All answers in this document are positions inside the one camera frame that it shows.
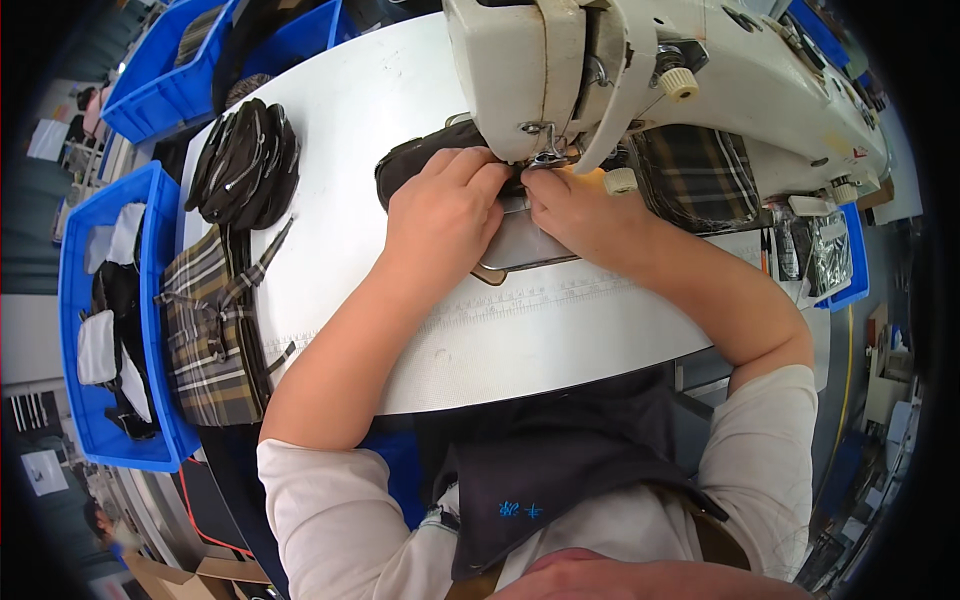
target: sewing worker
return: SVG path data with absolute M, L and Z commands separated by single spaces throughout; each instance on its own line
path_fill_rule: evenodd
M 616 389 L 485 405 L 511 416 L 450 447 L 408 531 L 384 461 L 355 447 L 397 357 L 496 232 L 509 176 L 485 148 L 437 152 L 392 197 L 370 273 L 277 386 L 257 458 L 292 597 L 806 597 L 787 583 L 812 499 L 804 319 L 770 277 L 638 192 L 609 196 L 601 171 L 522 182 L 544 231 L 672 302 L 733 365 L 696 483 L 672 462 L 670 392 L 646 370 Z

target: forearm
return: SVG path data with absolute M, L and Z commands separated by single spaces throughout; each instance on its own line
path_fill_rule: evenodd
M 734 366 L 730 392 L 789 364 L 812 368 L 803 315 L 773 279 L 660 219 L 645 225 L 625 275 L 680 308 Z
M 328 450 L 356 447 L 383 384 L 432 304 L 377 261 L 276 387 L 260 439 Z

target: hand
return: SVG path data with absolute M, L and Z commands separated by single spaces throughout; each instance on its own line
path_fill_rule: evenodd
M 496 195 L 510 176 L 489 148 L 438 151 L 390 199 L 381 259 L 440 301 L 480 260 L 503 220 Z
M 604 172 L 524 171 L 531 216 L 541 229 L 595 265 L 622 275 L 642 258 L 645 230 L 657 218 L 639 192 L 610 196 Z

